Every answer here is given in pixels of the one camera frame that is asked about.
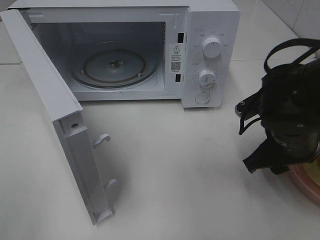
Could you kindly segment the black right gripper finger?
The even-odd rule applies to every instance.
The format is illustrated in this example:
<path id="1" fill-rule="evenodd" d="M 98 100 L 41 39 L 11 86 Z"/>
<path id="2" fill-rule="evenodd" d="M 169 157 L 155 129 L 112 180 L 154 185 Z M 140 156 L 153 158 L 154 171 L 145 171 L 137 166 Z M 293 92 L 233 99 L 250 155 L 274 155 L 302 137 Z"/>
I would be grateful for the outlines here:
<path id="1" fill-rule="evenodd" d="M 263 169 L 264 150 L 260 147 L 257 148 L 250 156 L 243 160 L 243 163 L 250 174 Z"/>
<path id="2" fill-rule="evenodd" d="M 274 175 L 281 175 L 289 171 L 289 167 L 287 165 L 273 166 L 273 167 L 270 167 L 269 169 Z"/>

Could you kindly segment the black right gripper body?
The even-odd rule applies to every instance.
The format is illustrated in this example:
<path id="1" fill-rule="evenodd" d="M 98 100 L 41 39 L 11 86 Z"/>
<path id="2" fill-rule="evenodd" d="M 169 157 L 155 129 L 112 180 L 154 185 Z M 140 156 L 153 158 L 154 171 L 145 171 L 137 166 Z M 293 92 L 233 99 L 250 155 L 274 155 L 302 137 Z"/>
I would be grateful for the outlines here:
<path id="1" fill-rule="evenodd" d="M 308 97 L 261 97 L 266 140 L 257 148 L 257 169 L 287 170 L 320 154 L 320 103 Z"/>

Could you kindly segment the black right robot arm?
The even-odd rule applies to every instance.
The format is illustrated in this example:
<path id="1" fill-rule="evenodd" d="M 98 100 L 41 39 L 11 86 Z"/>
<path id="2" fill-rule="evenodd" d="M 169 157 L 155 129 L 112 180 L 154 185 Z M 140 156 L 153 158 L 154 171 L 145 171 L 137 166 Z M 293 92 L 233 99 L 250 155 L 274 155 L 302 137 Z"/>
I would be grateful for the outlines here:
<path id="1" fill-rule="evenodd" d="M 261 79 L 253 95 L 235 106 L 239 134 L 260 122 L 266 139 L 247 158 L 250 173 L 270 169 L 279 175 L 291 165 L 312 163 L 320 154 L 320 62 L 282 64 Z"/>

